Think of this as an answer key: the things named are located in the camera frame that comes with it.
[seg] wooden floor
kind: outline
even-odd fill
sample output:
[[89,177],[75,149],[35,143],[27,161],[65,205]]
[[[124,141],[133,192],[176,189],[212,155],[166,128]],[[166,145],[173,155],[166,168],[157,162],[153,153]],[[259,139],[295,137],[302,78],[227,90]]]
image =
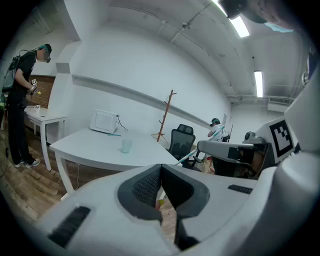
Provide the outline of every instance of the wooden floor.
[[[40,218],[47,210],[57,204],[66,193],[61,180],[54,152],[47,147],[52,170],[48,171],[42,154],[41,140],[31,131],[26,130],[29,151],[35,158],[40,158],[40,165],[26,168],[22,164],[19,168],[13,165],[9,156],[6,167],[5,132],[0,131],[0,189],[13,213],[29,222]],[[67,161],[67,169],[74,188],[77,187],[78,164]],[[105,171],[84,165],[79,166],[79,187],[84,184],[112,175],[117,171]],[[162,229],[166,237],[173,241],[176,228],[176,211],[168,199],[160,208],[163,216]]]

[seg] wall molding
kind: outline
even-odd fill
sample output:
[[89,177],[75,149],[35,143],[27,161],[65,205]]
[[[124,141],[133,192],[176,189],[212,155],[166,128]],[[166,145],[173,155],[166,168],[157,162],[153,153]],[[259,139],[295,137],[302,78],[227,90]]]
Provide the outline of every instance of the wall molding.
[[[100,90],[106,93],[110,93],[110,94],[114,94],[114,95],[118,95],[118,96],[130,99],[142,104],[146,104],[150,107],[153,107],[159,110],[163,110],[163,111],[166,110],[167,105],[165,104],[164,101],[157,99],[155,97],[149,96],[147,94],[144,94],[142,92],[118,85],[118,84],[102,81],[99,79],[89,78],[81,75],[72,75],[72,81],[73,81],[73,84],[77,86],[83,86],[83,87],[88,87],[95,90]],[[174,106],[173,104],[170,104],[170,108],[168,112],[172,115],[188,120],[204,128],[208,128],[210,125],[208,122]]]

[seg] wooden coat rack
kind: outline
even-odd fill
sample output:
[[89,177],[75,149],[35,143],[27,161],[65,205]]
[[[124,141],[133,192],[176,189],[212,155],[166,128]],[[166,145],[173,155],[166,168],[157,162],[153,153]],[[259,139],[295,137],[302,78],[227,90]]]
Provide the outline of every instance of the wooden coat rack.
[[156,139],[157,142],[159,142],[159,139],[160,137],[162,136],[163,139],[168,143],[168,141],[165,139],[164,137],[164,133],[162,133],[162,130],[164,128],[164,124],[165,124],[165,120],[166,120],[166,117],[167,117],[167,113],[168,113],[168,110],[169,110],[169,106],[170,106],[170,102],[171,102],[171,98],[172,98],[172,95],[175,95],[177,94],[176,92],[174,93],[174,90],[171,90],[171,93],[170,93],[170,96],[169,96],[169,100],[168,100],[168,103],[164,102],[166,104],[166,109],[165,109],[165,112],[164,112],[164,116],[163,116],[163,120],[162,122],[159,120],[160,124],[161,124],[161,128],[160,128],[160,131],[156,134],[152,134],[151,136],[154,136],[154,135],[158,135],[158,138]]

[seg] power cable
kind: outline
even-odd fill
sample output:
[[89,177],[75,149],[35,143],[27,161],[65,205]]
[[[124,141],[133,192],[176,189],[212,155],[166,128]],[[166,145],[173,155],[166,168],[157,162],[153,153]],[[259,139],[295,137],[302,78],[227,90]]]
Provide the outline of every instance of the power cable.
[[120,122],[120,118],[119,118],[119,115],[116,115],[116,117],[118,118],[118,120],[119,120],[119,124],[121,125],[121,127],[122,127],[122,128],[124,128],[126,131],[128,131],[128,129],[127,129],[126,127],[124,127],[124,126],[121,124],[121,122]]
[[79,188],[79,172],[80,172],[80,163],[79,163],[79,165],[78,165],[78,176],[77,176],[77,178],[76,178],[76,183],[77,183],[77,185],[76,185],[76,189],[75,190],[77,190],[78,188]]

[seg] ceiling light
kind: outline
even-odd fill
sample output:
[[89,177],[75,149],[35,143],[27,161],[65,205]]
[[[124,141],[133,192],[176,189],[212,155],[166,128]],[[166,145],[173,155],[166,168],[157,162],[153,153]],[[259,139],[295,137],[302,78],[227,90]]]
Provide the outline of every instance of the ceiling light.
[[256,96],[261,98],[264,95],[262,72],[254,71],[254,77],[255,77],[255,85],[256,85]]
[[249,36],[249,31],[240,16],[236,17],[235,19],[229,19],[229,20],[241,38]]
[[[224,13],[224,15],[227,16],[225,10],[218,3],[218,0],[212,0],[212,1],[216,4],[216,6],[219,7],[219,9]],[[240,16],[236,17],[235,19],[229,19],[229,21],[234,26],[235,30],[238,32],[241,38],[244,38],[250,35],[244,21]]]
[[224,15],[227,16],[225,10],[221,7],[220,4],[218,4],[218,0],[212,0],[212,1],[216,4],[216,6],[218,6],[220,8],[220,10],[224,13]]

